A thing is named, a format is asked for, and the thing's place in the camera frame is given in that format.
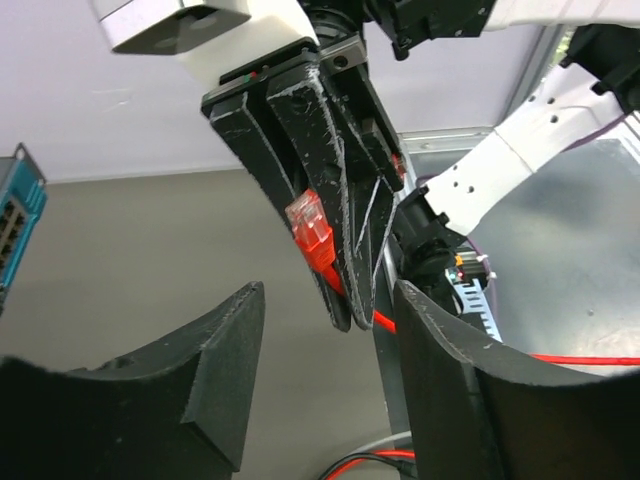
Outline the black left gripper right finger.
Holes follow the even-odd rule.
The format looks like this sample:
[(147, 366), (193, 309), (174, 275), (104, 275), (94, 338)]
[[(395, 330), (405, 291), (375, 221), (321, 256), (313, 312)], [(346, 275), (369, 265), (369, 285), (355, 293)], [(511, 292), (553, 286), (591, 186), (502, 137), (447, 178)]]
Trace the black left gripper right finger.
[(639, 375), (536, 359), (449, 314), (413, 284), (394, 316), (422, 479), (635, 479)]

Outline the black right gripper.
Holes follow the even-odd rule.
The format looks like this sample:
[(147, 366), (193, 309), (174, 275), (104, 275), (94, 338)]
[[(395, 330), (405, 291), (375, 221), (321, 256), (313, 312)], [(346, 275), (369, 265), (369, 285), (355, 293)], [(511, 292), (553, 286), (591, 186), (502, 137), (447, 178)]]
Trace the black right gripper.
[[(318, 45), (309, 37), (220, 76), (200, 111), (292, 232), (285, 208), (307, 185), (334, 232), (336, 269), (355, 324), (373, 326), (375, 280), (403, 181), (398, 137), (364, 64), (354, 32)], [(289, 141), (279, 138), (271, 110)]]

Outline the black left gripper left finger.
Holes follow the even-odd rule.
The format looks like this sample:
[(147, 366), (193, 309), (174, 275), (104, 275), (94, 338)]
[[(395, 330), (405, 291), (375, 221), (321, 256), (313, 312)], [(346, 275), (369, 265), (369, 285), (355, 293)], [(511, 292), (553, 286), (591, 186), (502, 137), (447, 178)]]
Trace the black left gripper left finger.
[(229, 479), (242, 465), (264, 327), (251, 282), (95, 369), (1, 360), (5, 479)]

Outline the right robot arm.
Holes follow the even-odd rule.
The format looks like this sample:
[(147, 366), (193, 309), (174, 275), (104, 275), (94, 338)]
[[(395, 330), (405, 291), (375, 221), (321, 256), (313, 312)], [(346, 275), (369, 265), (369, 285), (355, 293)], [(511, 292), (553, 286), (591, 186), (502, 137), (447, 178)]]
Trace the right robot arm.
[[(557, 154), (639, 108), (635, 1), (289, 1), (303, 32), (280, 46), (250, 36), (203, 97), (202, 114), (291, 227), (333, 326), (370, 329), (388, 239), (401, 275), (434, 289), (453, 251), (509, 192)], [(571, 25), (565, 56), (475, 148), (397, 202), (399, 138), (365, 62), (339, 64), (374, 23), (398, 60), (436, 39), (521, 24)]]

